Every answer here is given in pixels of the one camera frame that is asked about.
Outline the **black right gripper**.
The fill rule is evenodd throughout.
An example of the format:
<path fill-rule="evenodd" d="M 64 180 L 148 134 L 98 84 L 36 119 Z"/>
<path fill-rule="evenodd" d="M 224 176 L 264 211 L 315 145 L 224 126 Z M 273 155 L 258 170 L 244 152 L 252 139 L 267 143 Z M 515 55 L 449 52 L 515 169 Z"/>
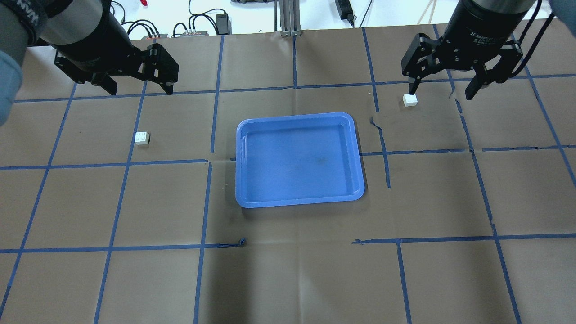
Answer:
<path fill-rule="evenodd" d="M 502 84 L 517 76 L 523 52 L 518 41 L 508 39 L 528 11 L 528 0 L 460 0 L 440 39 L 417 33 L 409 44 L 401 60 L 409 95 L 416 94 L 424 78 L 441 70 L 474 68 L 465 89 L 467 100 L 492 82 Z M 485 63 L 497 56 L 496 65 L 486 68 Z"/>

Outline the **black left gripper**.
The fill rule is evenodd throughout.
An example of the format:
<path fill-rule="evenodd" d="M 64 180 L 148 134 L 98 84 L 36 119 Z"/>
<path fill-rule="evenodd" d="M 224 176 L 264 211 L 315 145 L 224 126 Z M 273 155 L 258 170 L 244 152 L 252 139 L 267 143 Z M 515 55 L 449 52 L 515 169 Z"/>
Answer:
<path fill-rule="evenodd" d="M 138 49 L 109 8 L 64 8 L 54 16 L 54 64 L 77 84 L 117 94 L 113 76 L 158 84 L 172 95 L 179 64 L 161 45 Z"/>

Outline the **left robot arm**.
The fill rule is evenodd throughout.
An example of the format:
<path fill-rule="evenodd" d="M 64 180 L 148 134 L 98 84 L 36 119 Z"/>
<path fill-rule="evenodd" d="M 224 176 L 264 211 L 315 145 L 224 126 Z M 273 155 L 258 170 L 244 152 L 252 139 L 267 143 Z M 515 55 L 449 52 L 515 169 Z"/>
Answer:
<path fill-rule="evenodd" d="M 26 49 L 39 39 L 56 49 L 55 65 L 77 84 L 117 94 L 114 76 L 158 84 L 173 94 L 179 65 L 160 44 L 132 44 L 109 0 L 3 0 L 0 4 L 0 122 L 23 82 Z"/>

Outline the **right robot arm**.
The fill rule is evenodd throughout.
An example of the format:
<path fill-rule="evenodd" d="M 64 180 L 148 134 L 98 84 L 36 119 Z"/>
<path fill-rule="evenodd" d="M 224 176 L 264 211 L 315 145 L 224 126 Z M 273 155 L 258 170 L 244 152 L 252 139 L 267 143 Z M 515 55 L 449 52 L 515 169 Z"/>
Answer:
<path fill-rule="evenodd" d="M 409 94 L 421 81 L 442 70 L 474 71 L 465 90 L 471 100 L 481 88 L 504 83 L 523 57 L 512 33 L 533 6 L 532 0 L 460 0 L 444 33 L 432 39 L 418 33 L 401 60 Z"/>

